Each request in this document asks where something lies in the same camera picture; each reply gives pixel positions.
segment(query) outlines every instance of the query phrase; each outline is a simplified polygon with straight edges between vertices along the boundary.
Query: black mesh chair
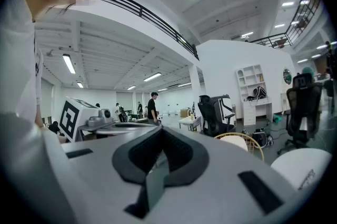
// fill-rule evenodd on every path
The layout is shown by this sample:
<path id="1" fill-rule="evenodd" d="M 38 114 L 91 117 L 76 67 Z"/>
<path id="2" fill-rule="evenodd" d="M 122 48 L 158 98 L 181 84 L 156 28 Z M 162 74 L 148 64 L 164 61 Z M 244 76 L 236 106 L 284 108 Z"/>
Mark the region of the black mesh chair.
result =
<path id="1" fill-rule="evenodd" d="M 278 155 L 293 147 L 308 147 L 306 143 L 314 138 L 319 128 L 321 94 L 322 84 L 313 83 L 310 73 L 294 77 L 293 88 L 286 92 L 290 106 L 290 114 L 286 114 L 286 129 L 293 139 L 286 141 L 285 146 L 277 152 Z"/>
<path id="2" fill-rule="evenodd" d="M 215 108 L 219 107 L 218 97 L 210 98 L 208 95 L 201 95 L 198 103 L 199 110 L 204 119 L 202 134 L 215 137 L 219 134 L 227 133 L 229 131 L 235 132 L 234 125 L 230 124 L 230 118 L 235 116 L 234 113 L 223 116 L 221 111 L 217 114 Z M 221 120 L 221 116 L 227 119 L 227 124 L 224 124 Z"/>

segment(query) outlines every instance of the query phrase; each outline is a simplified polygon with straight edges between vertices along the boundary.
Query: man in black shirt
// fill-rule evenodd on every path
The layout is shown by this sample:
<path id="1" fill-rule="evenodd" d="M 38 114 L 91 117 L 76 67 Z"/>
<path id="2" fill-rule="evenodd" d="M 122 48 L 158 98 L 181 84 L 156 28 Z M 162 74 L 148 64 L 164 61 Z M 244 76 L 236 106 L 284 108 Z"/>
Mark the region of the man in black shirt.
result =
<path id="1" fill-rule="evenodd" d="M 157 120 L 156 106 L 154 103 L 154 100 L 156 100 L 157 97 L 158 97 L 158 93 L 152 92 L 151 98 L 147 104 L 147 119 L 150 125 L 159 125 L 158 120 Z"/>
<path id="2" fill-rule="evenodd" d="M 138 114 L 139 114 L 139 118 L 143 118 L 143 106 L 141 105 L 139 101 L 138 101 Z"/>

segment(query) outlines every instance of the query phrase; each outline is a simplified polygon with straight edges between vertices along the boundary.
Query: black t-shirt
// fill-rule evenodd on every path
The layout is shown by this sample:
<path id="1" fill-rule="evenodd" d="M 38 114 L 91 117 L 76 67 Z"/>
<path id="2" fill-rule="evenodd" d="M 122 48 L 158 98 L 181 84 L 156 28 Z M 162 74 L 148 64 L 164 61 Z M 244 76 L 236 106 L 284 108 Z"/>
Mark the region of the black t-shirt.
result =
<path id="1" fill-rule="evenodd" d="M 153 119 L 152 112 L 151 112 L 152 110 L 154 110 L 154 115 L 157 118 L 156 105 L 154 104 L 154 100 L 150 99 L 147 104 L 147 118 L 149 119 Z"/>
<path id="2" fill-rule="evenodd" d="M 57 134 L 58 131 L 60 131 L 59 127 L 56 126 L 56 125 L 53 125 L 53 124 L 51 124 L 51 125 L 48 127 L 48 129 L 49 129 L 50 131 L 53 131 L 53 132 L 56 133 L 56 134 Z"/>

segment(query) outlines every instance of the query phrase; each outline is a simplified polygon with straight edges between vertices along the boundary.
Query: chair backrest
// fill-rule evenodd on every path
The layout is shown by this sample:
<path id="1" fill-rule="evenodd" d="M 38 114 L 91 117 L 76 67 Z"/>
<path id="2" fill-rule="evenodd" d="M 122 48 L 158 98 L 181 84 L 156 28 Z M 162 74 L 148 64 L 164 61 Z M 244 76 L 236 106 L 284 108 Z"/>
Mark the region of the chair backrest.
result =
<path id="1" fill-rule="evenodd" d="M 288 133 L 294 139 L 306 142 L 317 133 L 321 93 L 322 84 L 314 83 L 310 73 L 294 77 L 293 88 L 286 92 L 291 112 Z M 306 118 L 307 130 L 300 130 L 303 118 Z"/>
<path id="2" fill-rule="evenodd" d="M 263 155 L 261 146 L 257 143 L 257 141 L 255 141 L 252 137 L 246 134 L 237 133 L 237 132 L 229 132 L 229 133 L 220 134 L 218 136 L 215 136 L 214 138 L 220 140 L 221 138 L 228 137 L 228 136 L 238 136 L 238 137 L 243 138 L 244 141 L 246 142 L 248 152 L 251 154 L 254 154 L 254 149 L 257 149 L 261 154 L 261 160 L 264 161 L 264 155 Z"/>
<path id="3" fill-rule="evenodd" d="M 325 81 L 324 88 L 326 89 L 326 94 L 329 97 L 333 97 L 333 81 L 332 80 Z"/>
<path id="4" fill-rule="evenodd" d="M 219 130 L 219 123 L 216 118 L 214 104 L 211 103 L 211 98 L 208 95 L 201 95 L 198 107 L 204 121 L 207 122 L 208 131 L 210 131 L 210 133 L 207 134 L 217 132 Z"/>

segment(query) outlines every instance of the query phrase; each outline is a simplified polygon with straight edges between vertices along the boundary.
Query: green object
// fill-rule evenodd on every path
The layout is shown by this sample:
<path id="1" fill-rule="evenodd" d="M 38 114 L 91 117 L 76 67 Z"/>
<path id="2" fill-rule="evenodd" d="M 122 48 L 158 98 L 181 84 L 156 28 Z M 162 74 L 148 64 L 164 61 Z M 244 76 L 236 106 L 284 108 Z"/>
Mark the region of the green object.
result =
<path id="1" fill-rule="evenodd" d="M 302 74 L 304 74 L 304 73 L 310 73 L 311 76 L 314 78 L 314 71 L 312 70 L 311 67 L 306 66 L 306 67 L 302 70 Z"/>
<path id="2" fill-rule="evenodd" d="M 273 121 L 278 123 L 282 120 L 282 117 L 277 115 L 277 114 L 273 114 Z"/>

